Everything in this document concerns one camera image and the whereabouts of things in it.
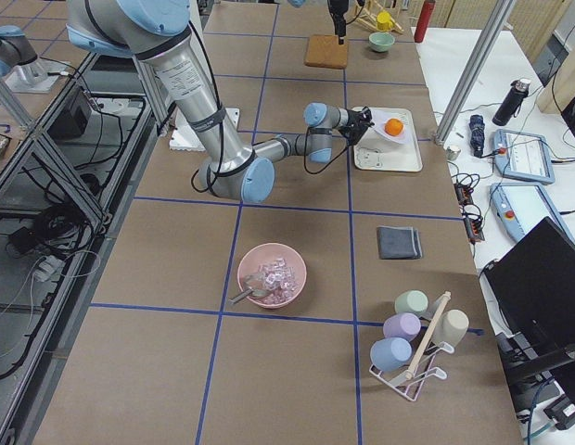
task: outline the green bowl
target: green bowl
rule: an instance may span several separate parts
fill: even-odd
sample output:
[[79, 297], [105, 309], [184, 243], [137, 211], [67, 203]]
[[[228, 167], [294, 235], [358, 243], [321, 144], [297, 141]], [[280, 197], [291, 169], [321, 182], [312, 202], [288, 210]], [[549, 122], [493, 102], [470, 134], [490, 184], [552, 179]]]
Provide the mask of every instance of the green bowl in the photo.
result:
[[389, 51], [395, 43], [395, 38], [388, 32], [373, 32], [368, 40], [370, 41], [370, 48], [377, 53]]

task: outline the red bottle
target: red bottle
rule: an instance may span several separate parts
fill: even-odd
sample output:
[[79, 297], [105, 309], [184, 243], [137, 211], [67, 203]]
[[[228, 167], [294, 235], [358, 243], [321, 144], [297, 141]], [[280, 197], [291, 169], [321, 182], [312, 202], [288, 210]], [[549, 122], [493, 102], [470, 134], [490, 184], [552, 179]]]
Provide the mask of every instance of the red bottle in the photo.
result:
[[435, 5], [436, 0], [426, 0], [421, 8], [421, 13], [419, 14], [419, 20], [417, 21], [414, 34], [414, 40], [417, 44], [421, 44], [424, 41], [426, 29], [429, 24], [429, 18], [432, 16], [432, 11], [434, 10]]

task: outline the orange fruit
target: orange fruit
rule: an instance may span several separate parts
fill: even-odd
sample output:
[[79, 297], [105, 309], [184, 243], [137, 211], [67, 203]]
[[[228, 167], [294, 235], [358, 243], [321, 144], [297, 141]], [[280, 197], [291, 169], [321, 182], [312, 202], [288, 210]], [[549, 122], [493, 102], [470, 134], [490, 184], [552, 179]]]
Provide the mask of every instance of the orange fruit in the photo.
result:
[[397, 118], [389, 119], [384, 124], [384, 131], [391, 136], [398, 136], [403, 131], [403, 123]]

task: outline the black monitor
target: black monitor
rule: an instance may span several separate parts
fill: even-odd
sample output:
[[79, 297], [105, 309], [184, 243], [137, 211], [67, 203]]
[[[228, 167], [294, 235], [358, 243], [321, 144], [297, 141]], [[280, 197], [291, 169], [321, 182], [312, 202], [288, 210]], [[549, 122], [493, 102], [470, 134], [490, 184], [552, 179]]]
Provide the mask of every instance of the black monitor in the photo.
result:
[[[484, 271], [508, 327], [539, 356], [575, 345], [575, 245], [549, 218]], [[575, 406], [575, 361], [549, 371]]]

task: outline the metal spoon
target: metal spoon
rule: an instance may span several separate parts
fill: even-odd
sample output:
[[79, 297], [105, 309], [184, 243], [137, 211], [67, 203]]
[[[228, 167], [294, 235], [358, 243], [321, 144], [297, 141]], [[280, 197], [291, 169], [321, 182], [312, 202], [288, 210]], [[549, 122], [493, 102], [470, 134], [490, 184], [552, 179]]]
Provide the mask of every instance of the metal spoon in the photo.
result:
[[263, 288], [262, 280], [255, 275], [246, 276], [244, 279], [244, 286], [247, 288], [246, 290], [243, 290], [238, 295], [230, 299], [230, 302], [233, 305], [248, 296], [252, 299], [264, 299], [271, 293], [271, 291]]

